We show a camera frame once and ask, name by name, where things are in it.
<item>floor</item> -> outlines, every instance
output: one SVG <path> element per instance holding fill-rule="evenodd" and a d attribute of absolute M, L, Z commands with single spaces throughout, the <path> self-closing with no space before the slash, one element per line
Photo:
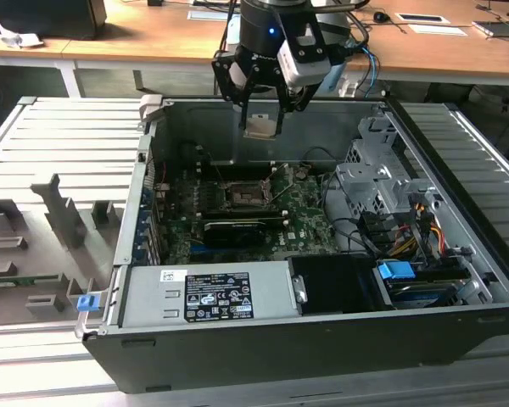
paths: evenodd
<path fill-rule="evenodd" d="M 128 70 L 83 70 L 81 81 L 88 97 L 139 98 L 144 94 L 135 89 L 133 75 Z M 211 73 L 143 72 L 143 82 L 151 92 L 169 96 L 208 95 L 213 87 Z M 390 90 L 399 100 L 422 102 L 428 84 L 380 81 L 372 94 L 382 88 Z M 505 152 L 509 146 L 509 87 L 476 86 L 469 93 L 469 100 L 461 102 L 467 92 L 464 86 L 441 86 L 433 100 L 458 104 L 470 121 Z M 21 96 L 66 97 L 67 94 L 55 69 L 0 67 L 0 124 Z"/>

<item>motherboard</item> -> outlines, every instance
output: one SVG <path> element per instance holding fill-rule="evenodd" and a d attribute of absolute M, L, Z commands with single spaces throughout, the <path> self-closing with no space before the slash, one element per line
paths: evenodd
<path fill-rule="evenodd" d="M 167 181 L 159 205 L 166 265 L 338 252 L 321 209 L 321 176 L 308 166 L 197 168 L 177 171 Z"/>

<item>warning label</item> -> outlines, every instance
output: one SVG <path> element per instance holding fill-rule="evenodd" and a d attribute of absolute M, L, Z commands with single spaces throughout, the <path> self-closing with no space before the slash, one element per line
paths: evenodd
<path fill-rule="evenodd" d="M 185 320 L 206 322 L 253 318 L 249 273 L 185 278 Z"/>

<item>blue tab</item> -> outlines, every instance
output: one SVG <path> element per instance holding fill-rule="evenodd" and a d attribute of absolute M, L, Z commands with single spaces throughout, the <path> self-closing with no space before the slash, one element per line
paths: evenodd
<path fill-rule="evenodd" d="M 98 311 L 100 305 L 100 294 L 85 294 L 81 295 L 77 300 L 77 310 L 83 311 Z"/>
<path fill-rule="evenodd" d="M 388 261 L 382 263 L 379 267 L 381 277 L 386 280 L 387 278 L 415 278 L 415 271 L 408 261 Z"/>

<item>yellow wire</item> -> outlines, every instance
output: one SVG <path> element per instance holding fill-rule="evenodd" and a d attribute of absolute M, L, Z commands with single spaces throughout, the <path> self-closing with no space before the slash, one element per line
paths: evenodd
<path fill-rule="evenodd" d="M 403 253 L 404 251 L 406 251 L 410 246 L 412 246 L 413 244 L 415 244 L 416 240 L 414 237 L 412 237 L 411 239 L 409 239 L 407 242 L 405 242 L 403 245 L 401 245 L 399 248 L 397 248 L 394 252 L 392 252 L 390 255 L 391 256 L 395 256 L 396 254 L 400 254 L 400 253 Z"/>
<path fill-rule="evenodd" d="M 435 234 L 438 235 L 438 250 L 441 251 L 441 231 L 437 227 L 430 227 L 430 231 L 435 231 Z"/>

